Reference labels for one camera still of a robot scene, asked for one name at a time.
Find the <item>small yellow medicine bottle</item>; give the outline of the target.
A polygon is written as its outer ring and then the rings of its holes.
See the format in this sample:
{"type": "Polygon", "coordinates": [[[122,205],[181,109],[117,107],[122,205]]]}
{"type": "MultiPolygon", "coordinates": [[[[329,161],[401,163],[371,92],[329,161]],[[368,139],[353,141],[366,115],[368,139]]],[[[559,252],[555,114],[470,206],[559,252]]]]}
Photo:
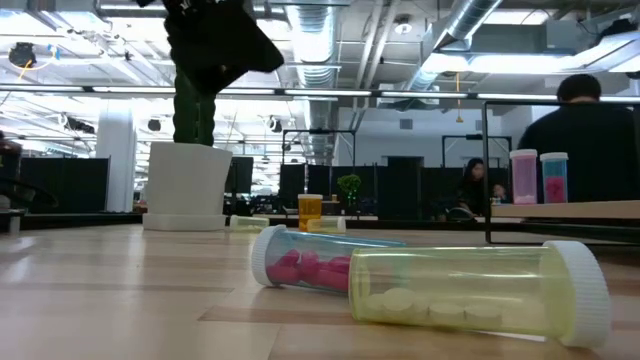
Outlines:
{"type": "Polygon", "coordinates": [[[229,219],[229,229],[233,232],[261,232],[269,226],[270,219],[264,217],[232,215],[229,219]]]}
{"type": "Polygon", "coordinates": [[[345,234],[346,219],[342,216],[321,217],[307,221],[307,231],[310,233],[345,234]]]}

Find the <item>pink medicine bottle white cap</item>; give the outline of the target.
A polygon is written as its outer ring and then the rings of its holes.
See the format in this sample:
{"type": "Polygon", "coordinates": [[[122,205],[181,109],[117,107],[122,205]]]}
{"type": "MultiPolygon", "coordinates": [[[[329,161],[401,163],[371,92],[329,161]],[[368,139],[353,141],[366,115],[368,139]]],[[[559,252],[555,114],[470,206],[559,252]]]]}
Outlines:
{"type": "Polygon", "coordinates": [[[512,196],[515,205],[537,203],[537,156],[534,149],[510,152],[512,196]]]}

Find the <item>small green plant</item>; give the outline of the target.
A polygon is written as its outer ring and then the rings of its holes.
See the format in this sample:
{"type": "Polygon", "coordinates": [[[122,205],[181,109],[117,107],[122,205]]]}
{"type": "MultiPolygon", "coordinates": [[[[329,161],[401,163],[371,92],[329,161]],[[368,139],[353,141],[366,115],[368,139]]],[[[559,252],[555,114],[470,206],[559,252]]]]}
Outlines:
{"type": "Polygon", "coordinates": [[[357,200],[357,194],[361,186],[361,179],[356,174],[341,176],[337,179],[337,185],[343,193],[348,206],[353,206],[357,200]]]}

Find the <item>blue bottle pink capsules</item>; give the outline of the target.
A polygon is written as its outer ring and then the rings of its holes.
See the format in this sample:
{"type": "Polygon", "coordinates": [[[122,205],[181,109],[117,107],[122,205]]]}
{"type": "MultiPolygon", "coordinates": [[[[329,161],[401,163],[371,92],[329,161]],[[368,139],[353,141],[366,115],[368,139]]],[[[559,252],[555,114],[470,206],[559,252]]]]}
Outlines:
{"type": "Polygon", "coordinates": [[[568,159],[566,152],[544,153],[540,156],[545,204],[568,202],[568,159]]]}
{"type": "Polygon", "coordinates": [[[265,228],[251,252],[254,279],[267,287],[295,286],[346,293],[351,255],[360,248],[403,247],[403,242],[265,228]]]}

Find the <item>large orange medicine bottle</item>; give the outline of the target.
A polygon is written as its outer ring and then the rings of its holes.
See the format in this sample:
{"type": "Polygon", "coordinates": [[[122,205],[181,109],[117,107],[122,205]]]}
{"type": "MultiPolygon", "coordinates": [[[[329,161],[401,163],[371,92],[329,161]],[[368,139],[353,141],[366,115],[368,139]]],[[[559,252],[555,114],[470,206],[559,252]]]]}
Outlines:
{"type": "Polygon", "coordinates": [[[322,195],[299,194],[298,195],[298,216],[299,230],[308,231],[308,221],[320,219],[322,216],[322,195]]]}

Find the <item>silver ventilation duct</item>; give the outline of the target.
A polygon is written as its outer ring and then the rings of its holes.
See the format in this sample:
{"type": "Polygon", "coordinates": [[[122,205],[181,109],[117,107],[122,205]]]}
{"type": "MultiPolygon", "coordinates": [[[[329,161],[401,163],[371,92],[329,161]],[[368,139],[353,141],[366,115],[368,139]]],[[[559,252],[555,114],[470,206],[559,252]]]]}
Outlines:
{"type": "MultiPolygon", "coordinates": [[[[329,89],[337,86],[338,10],[320,5],[288,5],[285,13],[292,28],[293,56],[299,66],[299,87],[329,89]]],[[[329,100],[307,100],[304,105],[308,130],[334,130],[337,104],[329,100]]]]}
{"type": "Polygon", "coordinates": [[[473,34],[484,24],[491,13],[503,0],[455,0],[451,11],[445,18],[428,26],[420,45],[421,63],[415,73],[405,83],[407,91],[427,91],[442,70],[428,62],[435,53],[453,43],[460,42],[467,51],[473,34]]]}

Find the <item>person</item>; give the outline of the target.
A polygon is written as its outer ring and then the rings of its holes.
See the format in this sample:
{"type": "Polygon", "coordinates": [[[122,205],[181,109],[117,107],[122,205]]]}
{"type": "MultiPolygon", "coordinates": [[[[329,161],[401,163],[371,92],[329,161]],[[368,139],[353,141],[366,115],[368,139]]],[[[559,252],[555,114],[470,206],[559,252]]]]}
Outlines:
{"type": "Polygon", "coordinates": [[[640,200],[633,113],[601,105],[601,85],[589,74],[565,78],[556,91],[561,105],[530,124],[518,147],[540,154],[568,154],[568,200],[640,200]]]}
{"type": "Polygon", "coordinates": [[[463,178],[457,187],[458,205],[474,216],[484,214],[484,202],[491,198],[500,203],[507,201],[507,192],[501,184],[494,184],[491,195],[484,191],[485,167],[484,161],[480,158],[472,158],[467,163],[463,178]]]}

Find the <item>yellow bottle white tablets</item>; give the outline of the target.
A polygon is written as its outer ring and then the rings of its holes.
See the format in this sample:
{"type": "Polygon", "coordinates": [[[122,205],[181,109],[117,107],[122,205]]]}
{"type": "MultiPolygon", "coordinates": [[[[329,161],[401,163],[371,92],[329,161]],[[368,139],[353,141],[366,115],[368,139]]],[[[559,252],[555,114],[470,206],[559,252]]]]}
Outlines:
{"type": "Polygon", "coordinates": [[[611,301],[591,250],[538,246],[357,249],[349,304],[358,321],[524,334],[595,348],[611,301]]]}

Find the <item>wooden shelf black frame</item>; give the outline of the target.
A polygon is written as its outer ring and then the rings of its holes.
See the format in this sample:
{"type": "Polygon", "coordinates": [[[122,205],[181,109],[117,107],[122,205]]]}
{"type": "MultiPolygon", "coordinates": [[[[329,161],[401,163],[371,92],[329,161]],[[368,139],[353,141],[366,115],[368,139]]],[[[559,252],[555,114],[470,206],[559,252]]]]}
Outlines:
{"type": "MultiPolygon", "coordinates": [[[[482,144],[483,160],[488,162],[488,120],[487,112],[491,106],[506,105],[560,105],[560,102],[551,100],[522,100],[522,99],[498,99],[487,98],[482,107],[482,144]]],[[[586,202],[586,203],[557,203],[549,205],[501,205],[493,212],[493,205],[485,201],[485,242],[489,245],[515,245],[515,242],[497,242],[492,240],[492,216],[499,218],[559,218],[559,219],[599,219],[599,220],[640,220],[632,211],[640,211],[640,200],[612,201],[612,202],[586,202]]],[[[601,227],[589,233],[591,238],[598,240],[594,246],[635,246],[640,247],[640,235],[632,237],[635,228],[615,226],[601,227]]]]}

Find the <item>black metal stand frame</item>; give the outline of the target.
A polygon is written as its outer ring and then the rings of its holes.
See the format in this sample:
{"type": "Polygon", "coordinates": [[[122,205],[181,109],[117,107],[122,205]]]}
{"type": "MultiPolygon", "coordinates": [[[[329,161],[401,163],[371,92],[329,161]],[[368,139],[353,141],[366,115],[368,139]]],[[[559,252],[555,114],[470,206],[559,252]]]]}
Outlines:
{"type": "Polygon", "coordinates": [[[285,163],[286,155],[294,146],[301,148],[302,157],[306,163],[313,165],[332,166],[336,159],[338,140],[344,136],[351,137],[351,162],[356,162],[356,132],[340,129],[285,129],[282,131],[280,142],[281,163],[285,163]]]}

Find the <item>black partition wall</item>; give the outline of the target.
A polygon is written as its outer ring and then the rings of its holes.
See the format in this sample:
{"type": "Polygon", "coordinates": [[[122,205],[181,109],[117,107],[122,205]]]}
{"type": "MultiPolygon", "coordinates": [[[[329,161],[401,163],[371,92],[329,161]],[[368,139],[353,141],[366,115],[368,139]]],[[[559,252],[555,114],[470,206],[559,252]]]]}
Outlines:
{"type": "Polygon", "coordinates": [[[0,212],[97,213],[106,209],[110,161],[0,155],[0,212]]]}
{"type": "Polygon", "coordinates": [[[460,168],[425,168],[418,165],[323,166],[285,164],[280,170],[279,197],[297,204],[299,194],[337,195],[330,210],[349,215],[376,216],[380,220],[463,221],[457,209],[460,168]],[[337,179],[356,174],[361,179],[356,203],[348,206],[337,179]]]}

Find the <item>black ceiling device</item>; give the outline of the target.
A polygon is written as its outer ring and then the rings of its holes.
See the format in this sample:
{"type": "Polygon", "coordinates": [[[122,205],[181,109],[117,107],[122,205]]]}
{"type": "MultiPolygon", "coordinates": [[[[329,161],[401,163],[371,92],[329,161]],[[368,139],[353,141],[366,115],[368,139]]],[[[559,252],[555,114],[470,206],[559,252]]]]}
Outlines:
{"type": "Polygon", "coordinates": [[[37,63],[33,48],[34,44],[31,42],[16,42],[9,51],[9,62],[20,68],[33,68],[37,63]]]}

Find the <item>white building column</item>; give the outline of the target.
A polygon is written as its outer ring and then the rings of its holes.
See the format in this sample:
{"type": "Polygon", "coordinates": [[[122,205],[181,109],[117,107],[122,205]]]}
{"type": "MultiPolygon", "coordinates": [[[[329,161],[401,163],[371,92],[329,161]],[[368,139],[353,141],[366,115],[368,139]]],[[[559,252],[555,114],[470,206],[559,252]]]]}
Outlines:
{"type": "Polygon", "coordinates": [[[104,100],[99,112],[96,157],[109,160],[107,211],[132,211],[136,145],[136,127],[130,103],[104,100]]]}

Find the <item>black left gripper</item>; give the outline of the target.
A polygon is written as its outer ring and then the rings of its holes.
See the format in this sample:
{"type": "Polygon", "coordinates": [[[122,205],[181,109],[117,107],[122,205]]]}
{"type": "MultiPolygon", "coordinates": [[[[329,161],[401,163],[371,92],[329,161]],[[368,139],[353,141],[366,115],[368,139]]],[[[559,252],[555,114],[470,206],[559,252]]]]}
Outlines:
{"type": "Polygon", "coordinates": [[[217,95],[241,76],[241,68],[270,73],[284,64],[246,12],[251,0],[163,0],[163,5],[173,61],[200,94],[217,95]],[[207,51],[220,51],[220,64],[207,51]]]}

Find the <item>white pot saucer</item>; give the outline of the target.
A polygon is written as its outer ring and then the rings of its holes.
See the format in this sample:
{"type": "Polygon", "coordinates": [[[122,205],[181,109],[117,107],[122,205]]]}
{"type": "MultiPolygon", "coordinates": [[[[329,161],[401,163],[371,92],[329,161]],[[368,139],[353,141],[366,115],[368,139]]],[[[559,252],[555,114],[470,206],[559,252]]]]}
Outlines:
{"type": "Polygon", "coordinates": [[[210,232],[223,230],[224,215],[176,215],[146,213],[142,217],[146,230],[168,232],[210,232]]]}

